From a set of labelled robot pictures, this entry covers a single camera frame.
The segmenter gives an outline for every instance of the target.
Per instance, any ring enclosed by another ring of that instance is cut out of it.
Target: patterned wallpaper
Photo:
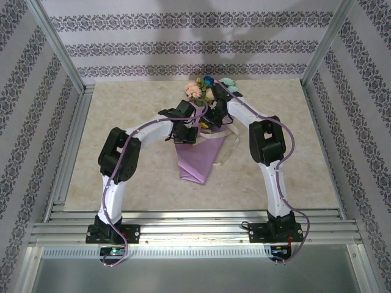
[[[16,282],[40,220],[78,93],[32,13],[0,0],[0,292]]]
[[[381,292],[391,292],[390,2],[355,3],[307,90]]]
[[[340,0],[45,0],[86,84],[298,78]]]

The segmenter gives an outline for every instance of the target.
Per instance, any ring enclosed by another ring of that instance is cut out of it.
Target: beige floor
[[[102,182],[98,155],[109,131],[137,126],[161,109],[176,107],[185,98],[186,81],[102,82],[92,98],[66,210],[97,210]],[[298,208],[337,208],[335,192],[324,162],[309,109],[298,79],[246,80],[237,86],[261,112],[278,115],[293,131],[297,149],[284,165],[290,203]],[[204,186],[179,179],[172,142],[163,139],[143,149],[137,172],[128,181],[123,210],[266,209],[265,184],[249,154],[247,129],[238,121],[239,147],[220,167],[213,167]],[[234,136],[224,142],[221,154]],[[287,148],[290,141],[285,134]]]

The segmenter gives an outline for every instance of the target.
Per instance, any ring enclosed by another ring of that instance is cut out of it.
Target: wall
[[[0,292],[42,219],[78,93],[26,4],[0,0]]]
[[[46,0],[86,84],[298,78],[340,0]]]
[[[357,1],[308,89],[348,217],[391,292],[391,1]]]

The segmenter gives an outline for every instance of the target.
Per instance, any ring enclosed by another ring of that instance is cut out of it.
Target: purple cloth
[[[216,129],[212,133],[225,131],[226,126]],[[180,178],[199,184],[205,184],[216,160],[225,137],[206,139],[197,145],[176,144]]]

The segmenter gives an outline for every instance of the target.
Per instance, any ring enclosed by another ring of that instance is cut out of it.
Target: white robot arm
[[[277,240],[281,238],[276,237],[276,235],[278,236],[281,232],[288,235],[287,231],[291,231],[292,227],[299,225],[296,225],[293,212],[284,203],[277,188],[276,165],[283,158],[283,153],[285,152],[282,129],[273,122],[259,118],[259,115],[262,117],[265,117],[266,115],[260,113],[253,107],[250,106],[253,111],[250,111],[248,107],[245,107],[244,104],[247,103],[239,93],[237,93],[238,95],[235,99],[231,99],[226,95],[224,87],[214,85],[212,89],[217,101],[217,106],[214,109],[208,109],[208,112],[205,114],[205,122],[214,123],[217,121],[216,125],[221,125],[222,118],[229,114],[237,118],[249,129],[250,153],[261,169],[268,196],[268,217],[269,222],[272,222],[271,228],[269,227],[272,231],[268,231],[268,234],[272,234],[272,239],[275,239],[277,242]],[[126,181],[136,170],[140,149],[162,137],[171,137],[173,134],[175,143],[195,142],[197,128],[189,127],[189,123],[186,128],[184,128],[185,124],[182,121],[179,125],[177,124],[177,121],[167,120],[167,118],[170,117],[178,117],[173,115],[173,111],[182,113],[182,117],[191,117],[194,108],[188,102],[182,101],[177,109],[163,110],[153,119],[154,121],[158,120],[159,122],[146,126],[131,138],[118,174],[116,174],[113,182],[111,182],[105,196],[106,212],[115,226],[121,225],[123,192]],[[103,188],[108,184],[114,166],[118,161],[120,153],[117,149],[123,146],[123,142],[135,129],[139,128],[140,127],[130,128],[126,131],[114,128],[111,131],[99,158],[101,173],[103,174]],[[270,138],[265,137],[266,132],[271,134]],[[282,166],[280,165],[280,189],[284,195],[284,199],[287,200],[281,169]],[[118,240],[118,238],[115,237],[115,233],[111,231],[102,204],[95,217],[94,229],[95,231],[98,230],[103,232],[108,241],[116,243],[116,239]]]

